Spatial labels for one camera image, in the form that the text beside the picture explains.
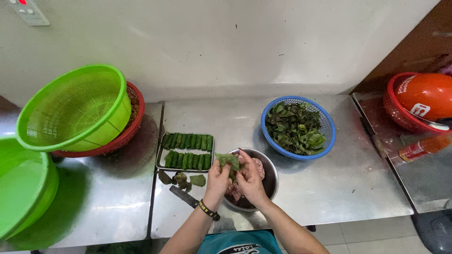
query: helmet logo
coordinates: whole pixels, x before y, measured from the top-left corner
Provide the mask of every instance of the helmet logo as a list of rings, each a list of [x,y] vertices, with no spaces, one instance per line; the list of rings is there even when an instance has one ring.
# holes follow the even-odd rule
[[[427,114],[430,111],[430,107],[426,106],[424,104],[417,103],[414,105],[414,107],[410,110],[411,113],[413,113],[416,116],[423,117],[425,114]]]
[[[408,79],[405,79],[402,84],[399,86],[399,90],[397,91],[398,94],[406,92],[406,88],[408,86],[408,83],[417,75],[411,76]]]

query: black wristband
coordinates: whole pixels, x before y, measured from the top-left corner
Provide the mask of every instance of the black wristband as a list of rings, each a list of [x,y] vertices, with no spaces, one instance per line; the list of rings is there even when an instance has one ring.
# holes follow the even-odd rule
[[[211,210],[209,210],[209,208],[207,208],[207,207],[204,205],[204,202],[202,201],[202,199],[201,199],[201,201],[199,201],[199,207],[200,207],[201,210],[203,210],[207,215],[209,215],[210,217],[212,217],[214,221],[218,221],[218,220],[220,219],[220,215],[219,215],[217,212],[212,212]]]

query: red bottle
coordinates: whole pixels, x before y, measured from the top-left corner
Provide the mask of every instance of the red bottle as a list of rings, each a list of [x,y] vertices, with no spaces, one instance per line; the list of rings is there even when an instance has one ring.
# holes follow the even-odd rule
[[[427,137],[418,142],[405,146],[399,150],[399,156],[407,162],[414,161],[417,158],[427,154],[434,154],[446,148],[452,142],[452,135],[439,135]]]

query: hand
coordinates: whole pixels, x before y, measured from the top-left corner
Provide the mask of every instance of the hand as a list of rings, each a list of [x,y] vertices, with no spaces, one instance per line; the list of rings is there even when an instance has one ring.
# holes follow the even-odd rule
[[[236,173],[235,178],[243,191],[243,194],[256,208],[261,210],[271,203],[265,194],[262,180],[257,171],[256,163],[245,151],[239,148],[239,153],[243,158],[239,158],[240,164],[245,165]]]
[[[214,212],[216,212],[220,206],[221,199],[229,185],[228,179],[230,170],[230,164],[226,164],[221,168],[218,160],[215,160],[212,167],[209,169],[209,174],[207,175],[207,189],[203,201],[204,204]]]

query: blue plastic basket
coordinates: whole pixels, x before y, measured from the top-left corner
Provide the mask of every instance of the blue plastic basket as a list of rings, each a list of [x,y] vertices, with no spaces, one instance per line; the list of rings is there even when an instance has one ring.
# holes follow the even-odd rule
[[[280,102],[285,102],[286,104],[294,104],[294,103],[310,103],[311,106],[307,109],[311,112],[314,111],[318,111],[320,113],[320,124],[322,126],[322,128],[320,128],[320,132],[323,133],[325,135],[326,140],[323,142],[323,147],[326,147],[326,149],[316,155],[307,155],[307,156],[303,156],[303,155],[297,155],[297,154],[293,154],[291,152],[288,152],[286,150],[284,150],[282,147],[280,147],[278,144],[275,143],[275,141],[273,141],[273,139],[270,137],[270,135],[268,134],[267,128],[265,127],[265,116],[267,115],[267,113],[269,112],[270,109],[272,109],[276,104],[280,103]],[[260,120],[260,127],[262,129],[262,132],[264,133],[265,138],[267,139],[267,141],[270,143],[270,145],[276,149],[276,151],[278,151],[280,154],[296,159],[296,160],[313,160],[313,159],[317,159],[320,158],[324,155],[326,155],[332,148],[334,145],[334,141],[336,139],[336,128],[334,127],[334,123],[333,120],[331,119],[330,115],[321,107],[319,106],[317,103],[308,100],[306,98],[300,97],[300,96],[284,96],[284,97],[280,97],[272,102],[270,102],[270,104],[268,104],[264,111],[262,112],[262,117]]]

